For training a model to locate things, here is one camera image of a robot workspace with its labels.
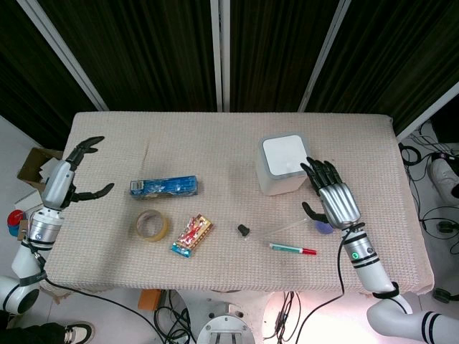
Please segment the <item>green marker with red cap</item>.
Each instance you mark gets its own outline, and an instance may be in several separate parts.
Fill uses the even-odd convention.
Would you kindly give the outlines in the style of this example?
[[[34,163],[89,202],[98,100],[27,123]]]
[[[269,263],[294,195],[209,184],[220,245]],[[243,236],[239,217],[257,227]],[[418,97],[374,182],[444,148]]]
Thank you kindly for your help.
[[[306,249],[303,247],[292,247],[292,246],[276,244],[276,243],[269,243],[269,247],[275,251],[291,252],[295,254],[304,254],[304,255],[317,255],[316,250]]]

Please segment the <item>orange box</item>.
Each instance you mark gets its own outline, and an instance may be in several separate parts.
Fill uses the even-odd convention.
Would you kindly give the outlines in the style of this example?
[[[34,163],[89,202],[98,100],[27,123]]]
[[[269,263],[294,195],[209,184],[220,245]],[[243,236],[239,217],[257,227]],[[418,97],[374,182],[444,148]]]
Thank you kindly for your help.
[[[158,289],[144,289],[141,290],[138,299],[138,309],[154,311],[158,308],[161,299],[161,290]]]

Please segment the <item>black trouser leg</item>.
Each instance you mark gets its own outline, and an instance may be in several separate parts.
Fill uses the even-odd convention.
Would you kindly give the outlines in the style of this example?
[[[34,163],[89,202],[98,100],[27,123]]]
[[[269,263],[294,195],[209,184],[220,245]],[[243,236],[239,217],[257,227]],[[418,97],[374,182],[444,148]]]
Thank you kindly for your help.
[[[64,344],[65,327],[55,322],[8,328],[12,316],[0,310],[0,344]]]

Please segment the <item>red yellow snack packet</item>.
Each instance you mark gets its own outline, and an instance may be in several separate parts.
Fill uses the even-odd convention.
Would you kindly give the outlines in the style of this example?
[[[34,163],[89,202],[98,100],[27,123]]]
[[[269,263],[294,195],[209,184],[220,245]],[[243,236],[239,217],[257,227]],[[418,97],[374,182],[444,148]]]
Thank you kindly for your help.
[[[182,257],[190,258],[213,229],[213,222],[202,214],[192,216],[177,240],[171,245],[171,251]]]

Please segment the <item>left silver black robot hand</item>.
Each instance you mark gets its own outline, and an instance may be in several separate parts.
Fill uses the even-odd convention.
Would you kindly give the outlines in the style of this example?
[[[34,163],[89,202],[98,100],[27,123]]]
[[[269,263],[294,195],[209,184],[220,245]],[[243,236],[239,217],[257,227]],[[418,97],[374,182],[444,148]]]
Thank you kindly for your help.
[[[109,183],[103,189],[96,192],[76,192],[76,186],[73,183],[75,172],[82,162],[85,154],[96,153],[97,148],[94,145],[101,142],[104,136],[95,136],[88,138],[73,149],[71,154],[65,159],[58,162],[46,182],[42,192],[42,203],[44,207],[55,211],[62,211],[72,202],[89,201],[106,196],[114,187],[114,183]]]

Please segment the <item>dark ribbed partition panel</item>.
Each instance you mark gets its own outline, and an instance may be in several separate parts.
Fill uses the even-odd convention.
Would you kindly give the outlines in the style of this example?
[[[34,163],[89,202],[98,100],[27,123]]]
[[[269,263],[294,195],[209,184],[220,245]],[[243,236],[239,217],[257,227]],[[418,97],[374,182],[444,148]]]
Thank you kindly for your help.
[[[339,0],[230,1],[230,110],[298,110]]]
[[[401,133],[459,82],[459,0],[351,0],[306,111],[388,115]]]
[[[209,0],[38,0],[110,110],[217,109]]]
[[[94,110],[16,0],[0,0],[0,116],[61,151],[75,114]]]

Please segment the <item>beige waffle tablecloth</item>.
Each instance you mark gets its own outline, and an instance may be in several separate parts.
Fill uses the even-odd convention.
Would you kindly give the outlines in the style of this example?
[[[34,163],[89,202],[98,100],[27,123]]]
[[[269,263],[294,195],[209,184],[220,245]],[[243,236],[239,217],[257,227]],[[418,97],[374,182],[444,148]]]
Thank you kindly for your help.
[[[417,220],[392,121],[386,115],[321,113],[76,114],[66,151],[104,136],[75,173],[79,192],[114,183],[107,196],[70,205],[47,260],[50,280],[69,287],[233,290],[361,290],[338,232],[312,223],[261,238],[303,219],[302,203],[320,201],[308,183],[264,195],[255,172],[261,138],[300,133],[311,155],[332,162],[351,189],[381,263],[401,291],[424,293],[434,277]],[[198,194],[138,199],[131,181],[196,176]],[[153,209],[169,222],[158,242],[137,235],[138,215]],[[171,251],[189,219],[214,224],[190,258]],[[242,237],[244,224],[250,234]],[[275,251],[269,243],[314,249],[317,255]]]

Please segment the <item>white plastic trash bin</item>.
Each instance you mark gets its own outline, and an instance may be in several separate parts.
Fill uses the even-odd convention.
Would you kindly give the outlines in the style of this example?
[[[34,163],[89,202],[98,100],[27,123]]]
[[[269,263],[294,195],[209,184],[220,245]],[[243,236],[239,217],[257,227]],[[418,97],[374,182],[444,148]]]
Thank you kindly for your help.
[[[300,133],[264,137],[257,147],[255,172],[261,191],[276,196],[297,191],[308,178],[301,167],[309,162],[308,141]]]

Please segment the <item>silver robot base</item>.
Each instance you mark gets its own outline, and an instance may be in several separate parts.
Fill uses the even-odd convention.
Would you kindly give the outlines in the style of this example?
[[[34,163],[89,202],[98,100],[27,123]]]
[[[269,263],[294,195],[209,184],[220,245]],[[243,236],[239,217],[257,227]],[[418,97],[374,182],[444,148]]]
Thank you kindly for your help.
[[[207,298],[196,344],[255,344],[249,314],[238,305]]]

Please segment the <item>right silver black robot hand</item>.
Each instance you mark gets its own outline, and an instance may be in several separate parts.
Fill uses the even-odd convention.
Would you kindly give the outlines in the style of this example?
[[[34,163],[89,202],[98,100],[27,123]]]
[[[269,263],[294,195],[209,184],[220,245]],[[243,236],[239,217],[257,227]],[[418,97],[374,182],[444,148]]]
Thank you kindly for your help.
[[[329,161],[307,157],[301,168],[307,173],[313,190],[321,201],[323,213],[315,212],[307,202],[302,203],[306,215],[314,220],[344,230],[360,222],[361,212],[349,187]]]

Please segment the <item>blue cookie box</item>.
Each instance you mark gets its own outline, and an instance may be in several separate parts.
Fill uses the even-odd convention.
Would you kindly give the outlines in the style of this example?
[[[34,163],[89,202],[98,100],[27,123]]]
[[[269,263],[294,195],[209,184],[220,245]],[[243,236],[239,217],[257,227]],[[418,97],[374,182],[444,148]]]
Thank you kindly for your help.
[[[198,194],[196,176],[146,179],[131,181],[130,195],[133,198],[155,198],[163,196],[194,196]]]

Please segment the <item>white partition post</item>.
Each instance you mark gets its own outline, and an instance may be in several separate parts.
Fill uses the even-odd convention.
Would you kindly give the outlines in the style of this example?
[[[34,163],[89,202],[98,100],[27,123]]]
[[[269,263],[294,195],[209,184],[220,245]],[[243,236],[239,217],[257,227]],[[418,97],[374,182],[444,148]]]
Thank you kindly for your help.
[[[217,111],[230,111],[231,0],[209,0]]]
[[[100,95],[87,73],[58,32],[51,19],[37,0],[16,0],[22,11],[27,15],[52,51],[71,74],[74,81],[85,93],[89,101],[98,111],[109,111],[103,97]]]
[[[397,134],[397,141],[403,141],[415,129],[429,120],[437,111],[447,105],[457,95],[459,95],[459,81],[457,81],[447,92],[434,101],[433,104],[431,104],[424,112],[412,120],[399,134]]]
[[[306,89],[303,93],[300,105],[298,106],[298,110],[297,110],[298,113],[304,113],[306,110],[306,107],[309,103],[309,100],[313,93],[313,89],[316,85],[318,77],[328,58],[329,52],[333,46],[336,35],[338,34],[340,30],[341,24],[347,14],[347,11],[349,10],[351,3],[352,3],[352,0],[339,0],[338,2],[338,5],[332,17],[331,23],[329,25],[328,31],[324,38],[323,44],[321,46],[321,50],[316,59],[316,63],[314,64],[311,76],[306,85]]]

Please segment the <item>wrapped clear drinking straw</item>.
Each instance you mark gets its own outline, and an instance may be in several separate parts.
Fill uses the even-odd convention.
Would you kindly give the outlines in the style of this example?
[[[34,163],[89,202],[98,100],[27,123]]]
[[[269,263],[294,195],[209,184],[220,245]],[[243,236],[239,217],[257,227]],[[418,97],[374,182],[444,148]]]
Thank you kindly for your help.
[[[284,225],[284,226],[282,226],[280,228],[277,228],[277,229],[271,229],[269,231],[264,231],[260,235],[260,237],[261,238],[268,238],[268,237],[271,237],[274,234],[281,233],[283,231],[287,231],[287,230],[292,229],[292,228],[296,228],[297,226],[300,226],[300,225],[305,224],[307,222],[308,222],[307,218],[304,218],[304,219],[301,219],[299,221],[295,221],[293,223],[290,223],[288,225]]]

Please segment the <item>open cardboard box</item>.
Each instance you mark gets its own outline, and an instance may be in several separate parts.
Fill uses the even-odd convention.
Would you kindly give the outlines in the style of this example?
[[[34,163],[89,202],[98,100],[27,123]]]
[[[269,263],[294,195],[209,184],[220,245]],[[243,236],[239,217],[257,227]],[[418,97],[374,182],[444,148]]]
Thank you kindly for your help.
[[[60,160],[62,156],[63,152],[60,150],[34,147],[30,150],[16,177],[39,192],[42,192],[45,188],[45,184],[41,182],[42,177],[39,174],[41,166],[52,158]]]

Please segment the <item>red and blue ball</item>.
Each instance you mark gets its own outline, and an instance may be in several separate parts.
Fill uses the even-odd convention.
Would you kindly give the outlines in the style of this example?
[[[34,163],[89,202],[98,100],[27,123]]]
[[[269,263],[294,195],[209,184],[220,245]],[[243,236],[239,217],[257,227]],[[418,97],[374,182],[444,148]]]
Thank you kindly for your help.
[[[16,237],[19,233],[19,227],[22,220],[26,219],[26,215],[22,210],[14,210],[12,211],[7,218],[7,227],[9,233]]]

